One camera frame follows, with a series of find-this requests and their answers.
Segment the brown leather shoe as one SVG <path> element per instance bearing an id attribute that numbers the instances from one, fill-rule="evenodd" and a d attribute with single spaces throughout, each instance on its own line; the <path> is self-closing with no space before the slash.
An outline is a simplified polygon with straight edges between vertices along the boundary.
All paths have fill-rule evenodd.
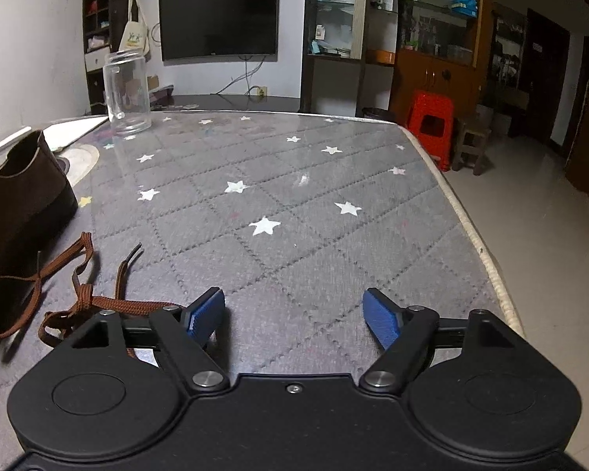
<path id="1" fill-rule="evenodd" d="M 76 198 L 41 131 L 18 141 L 0 166 L 0 339 L 38 309 L 46 247 L 76 210 Z"/>

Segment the grey star tablecloth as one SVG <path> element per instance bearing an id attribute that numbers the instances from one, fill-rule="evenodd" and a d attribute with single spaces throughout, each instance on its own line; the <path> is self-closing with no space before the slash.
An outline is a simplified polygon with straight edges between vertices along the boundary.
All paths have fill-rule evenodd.
<path id="1" fill-rule="evenodd" d="M 362 295 L 445 316 L 492 309 L 520 327 L 496 261 L 444 177 L 399 126 L 296 114 L 163 114 L 133 137 L 97 130 L 85 198 L 46 253 L 90 232 L 87 271 L 139 300 L 221 287 L 217 353 L 233 374 L 362 373 L 377 350 Z"/>

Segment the small wooden stool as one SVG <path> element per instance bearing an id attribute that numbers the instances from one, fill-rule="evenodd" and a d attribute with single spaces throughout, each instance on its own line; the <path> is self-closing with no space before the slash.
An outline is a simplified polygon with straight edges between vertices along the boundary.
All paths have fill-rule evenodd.
<path id="1" fill-rule="evenodd" d="M 459 171 L 467 166 L 468 159 L 474 161 L 472 173 L 480 175 L 485 169 L 486 147 L 490 136 L 490 129 L 477 117 L 459 120 L 459 134 L 454 146 L 451 168 Z"/>

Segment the red plastic stool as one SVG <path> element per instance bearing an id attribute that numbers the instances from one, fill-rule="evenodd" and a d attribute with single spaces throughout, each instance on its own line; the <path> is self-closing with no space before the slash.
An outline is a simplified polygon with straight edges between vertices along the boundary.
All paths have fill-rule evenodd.
<path id="1" fill-rule="evenodd" d="M 416 89 L 407 113 L 407 129 L 441 171 L 450 169 L 454 123 L 453 101 L 442 94 Z"/>

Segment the low black tv bench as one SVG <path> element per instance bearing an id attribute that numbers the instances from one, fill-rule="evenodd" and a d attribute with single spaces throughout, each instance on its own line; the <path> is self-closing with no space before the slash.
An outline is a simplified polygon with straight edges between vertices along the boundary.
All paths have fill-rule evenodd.
<path id="1" fill-rule="evenodd" d="M 287 97 L 245 95 L 172 95 L 151 103 L 152 111 L 300 111 L 300 100 Z"/>

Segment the white paper sheet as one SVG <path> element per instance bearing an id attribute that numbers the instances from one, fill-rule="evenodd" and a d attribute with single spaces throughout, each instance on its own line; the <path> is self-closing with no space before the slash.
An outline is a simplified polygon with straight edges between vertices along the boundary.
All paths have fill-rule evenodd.
<path id="1" fill-rule="evenodd" d="M 107 121 L 104 116 L 88 116 L 53 123 L 43 130 L 44 139 L 53 152 L 61 151 Z"/>

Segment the white long bar device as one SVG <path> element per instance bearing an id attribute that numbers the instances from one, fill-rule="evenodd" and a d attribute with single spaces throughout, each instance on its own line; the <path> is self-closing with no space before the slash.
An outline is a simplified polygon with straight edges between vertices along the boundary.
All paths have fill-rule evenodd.
<path id="1" fill-rule="evenodd" d="M 31 132 L 33 128 L 31 126 L 24 126 L 24 128 L 17 130 L 15 133 L 8 135 L 7 137 L 0 140 L 0 152 L 8 147 L 11 147 L 18 142 L 22 137 Z"/>

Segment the clear glass mug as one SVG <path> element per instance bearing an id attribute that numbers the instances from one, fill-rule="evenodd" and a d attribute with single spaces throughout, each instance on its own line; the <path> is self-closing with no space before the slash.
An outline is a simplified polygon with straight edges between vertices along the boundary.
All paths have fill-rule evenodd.
<path id="1" fill-rule="evenodd" d="M 112 130 L 132 135 L 152 126 L 145 56 L 141 50 L 109 54 L 103 67 L 107 113 Z"/>

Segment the canvas tote bag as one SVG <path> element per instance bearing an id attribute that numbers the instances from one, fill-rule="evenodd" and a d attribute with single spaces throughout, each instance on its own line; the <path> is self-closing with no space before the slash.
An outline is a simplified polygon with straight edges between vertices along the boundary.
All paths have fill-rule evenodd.
<path id="1" fill-rule="evenodd" d="M 148 23 L 140 0 L 127 0 L 127 22 L 118 48 L 119 52 L 136 50 L 145 57 L 150 52 Z"/>

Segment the wooden display cabinet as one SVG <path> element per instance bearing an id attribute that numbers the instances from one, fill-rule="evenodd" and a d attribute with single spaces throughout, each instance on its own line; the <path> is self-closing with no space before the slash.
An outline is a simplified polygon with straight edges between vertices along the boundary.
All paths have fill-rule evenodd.
<path id="1" fill-rule="evenodd" d="M 407 122 L 414 91 L 474 113 L 484 91 L 492 0 L 305 0 L 300 108 Z"/>

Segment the dark bookshelf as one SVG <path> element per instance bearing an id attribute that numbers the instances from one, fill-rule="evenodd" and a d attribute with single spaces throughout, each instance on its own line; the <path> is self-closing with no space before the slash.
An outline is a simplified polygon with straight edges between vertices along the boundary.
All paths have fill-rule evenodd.
<path id="1" fill-rule="evenodd" d="M 106 115 L 103 66 L 118 50 L 127 22 L 128 0 L 82 0 L 82 47 L 90 115 Z"/>

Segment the black wall television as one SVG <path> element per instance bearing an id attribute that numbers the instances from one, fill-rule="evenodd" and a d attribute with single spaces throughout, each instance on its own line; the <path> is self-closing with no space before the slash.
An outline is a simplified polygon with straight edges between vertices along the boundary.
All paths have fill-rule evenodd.
<path id="1" fill-rule="evenodd" d="M 278 0 L 159 0 L 165 62 L 278 54 Z"/>

